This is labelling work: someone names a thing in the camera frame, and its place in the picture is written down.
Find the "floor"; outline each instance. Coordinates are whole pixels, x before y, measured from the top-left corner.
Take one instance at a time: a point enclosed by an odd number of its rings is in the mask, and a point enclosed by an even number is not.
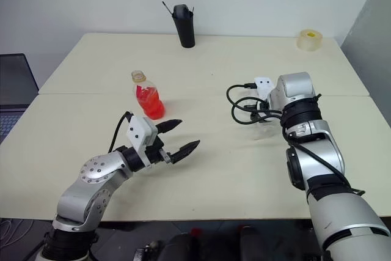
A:
[[[50,221],[30,219],[3,219],[12,221],[11,232],[17,229],[12,240],[16,240],[31,226],[20,240],[0,250],[1,261],[22,261],[42,240],[51,227]],[[383,219],[387,225],[391,218]],[[234,237],[238,228],[250,225],[256,228],[265,240],[265,246],[273,260],[317,260],[319,249],[309,220],[235,220],[235,221],[153,221],[153,222],[103,222],[98,228],[99,240],[92,246],[92,252],[99,261],[133,260],[137,248],[143,248],[152,241],[168,242],[173,236],[198,228],[204,235]],[[3,237],[8,224],[2,224]]]

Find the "cable connector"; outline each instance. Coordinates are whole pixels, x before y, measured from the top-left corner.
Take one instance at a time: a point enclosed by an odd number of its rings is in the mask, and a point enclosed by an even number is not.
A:
[[[256,89],[257,88],[257,84],[255,84],[255,83],[246,83],[246,84],[243,84],[243,86],[245,88],[250,88],[250,89]]]

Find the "black pen holder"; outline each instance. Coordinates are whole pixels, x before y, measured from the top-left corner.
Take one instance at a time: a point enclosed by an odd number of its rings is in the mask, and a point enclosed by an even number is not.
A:
[[[193,13],[190,13],[190,18],[187,20],[181,20],[175,18],[174,19],[175,26],[177,27],[179,40],[181,41],[181,45],[185,48],[192,48],[196,44],[194,40],[194,28],[193,28]]]

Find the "robotic arm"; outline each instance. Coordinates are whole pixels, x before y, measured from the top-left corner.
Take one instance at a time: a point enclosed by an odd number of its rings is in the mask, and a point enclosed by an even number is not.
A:
[[[280,76],[275,88],[268,78],[244,86],[256,88],[259,97],[266,99],[258,98],[259,104],[246,108],[257,109],[251,115],[254,122],[270,121],[275,117],[266,119],[270,113],[280,114],[282,134],[290,145],[289,177],[293,186],[306,192],[323,260],[391,260],[390,231],[361,198],[364,192],[352,189],[345,178],[343,157],[322,119],[320,95],[315,95],[309,74]]]
[[[133,147],[119,147],[91,158],[82,166],[77,180],[60,198],[53,228],[46,235],[36,261],[87,260],[89,249],[97,240],[95,229],[116,189],[142,168],[151,168],[160,161],[174,164],[182,160],[200,142],[186,144],[174,154],[166,153],[158,134],[175,128],[181,120],[169,120],[155,126],[146,117],[127,114],[126,135]]]

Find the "table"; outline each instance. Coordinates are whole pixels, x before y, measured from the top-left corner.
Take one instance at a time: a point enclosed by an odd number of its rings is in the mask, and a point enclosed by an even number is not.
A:
[[[131,71],[143,70],[161,93],[223,94],[232,84],[308,72],[318,93],[367,96],[334,39],[314,52],[296,38],[196,36],[182,48],[176,35],[86,34],[40,89],[40,94],[132,93]]]
[[[103,220],[308,218],[304,192],[288,178],[280,135],[254,140],[257,126],[230,117],[218,95],[166,94],[166,150],[200,139],[176,165],[140,171],[113,195]],[[346,176],[380,216],[391,215],[391,130],[370,97],[321,97],[346,163]],[[51,219],[60,195],[89,158],[107,152],[119,117],[142,114],[130,94],[39,95],[0,145],[0,215]],[[116,146],[129,143],[125,125]]]

